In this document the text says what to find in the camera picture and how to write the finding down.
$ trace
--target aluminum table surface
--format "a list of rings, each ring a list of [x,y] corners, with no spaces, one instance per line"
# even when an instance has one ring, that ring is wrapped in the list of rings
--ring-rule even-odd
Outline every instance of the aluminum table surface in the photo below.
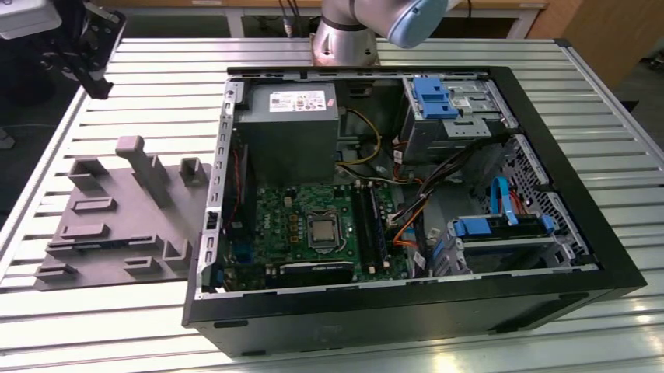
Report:
[[[129,39],[111,97],[77,94],[0,233],[0,370],[664,371],[664,157],[575,50],[551,40],[429,40],[411,51],[383,41],[379,50],[384,65],[513,68],[650,285],[527,333],[237,361],[181,326],[183,281],[33,290],[74,158],[127,166],[115,139],[139,134],[165,164],[210,162],[226,67],[310,64],[308,40]]]

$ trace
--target black computer case frame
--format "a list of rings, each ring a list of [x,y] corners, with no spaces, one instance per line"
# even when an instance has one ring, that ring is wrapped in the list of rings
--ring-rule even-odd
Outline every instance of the black computer case frame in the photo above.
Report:
[[[560,194],[600,270],[298,294],[262,293],[196,299],[193,258],[183,325],[230,355],[326,350],[534,329],[591,302],[619,298],[647,283],[620,244],[519,81],[505,67],[232,68],[232,76],[278,79],[312,71],[389,75],[451,71],[489,73]]]

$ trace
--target cable connector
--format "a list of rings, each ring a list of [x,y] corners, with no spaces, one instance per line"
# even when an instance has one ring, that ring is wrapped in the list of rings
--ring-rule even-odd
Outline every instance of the cable connector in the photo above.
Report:
[[[290,22],[289,17],[284,17],[284,30],[286,31],[286,36],[289,38],[293,37],[293,23]]]

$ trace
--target power supply label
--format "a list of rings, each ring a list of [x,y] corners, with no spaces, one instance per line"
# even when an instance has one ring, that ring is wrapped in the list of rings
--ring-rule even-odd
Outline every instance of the power supply label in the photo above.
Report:
[[[325,110],[325,91],[289,91],[270,94],[270,113]]]

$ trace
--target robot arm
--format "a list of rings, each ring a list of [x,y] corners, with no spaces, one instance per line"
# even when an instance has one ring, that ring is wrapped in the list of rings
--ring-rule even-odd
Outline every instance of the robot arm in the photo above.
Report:
[[[107,99],[113,84],[105,79],[106,65],[125,23],[122,13],[87,0],[3,0],[0,47],[8,45],[45,68],[58,68],[93,98]]]
[[[326,0],[314,38],[320,65],[376,63],[377,33],[403,48],[413,48],[435,32],[445,12],[461,0]]]

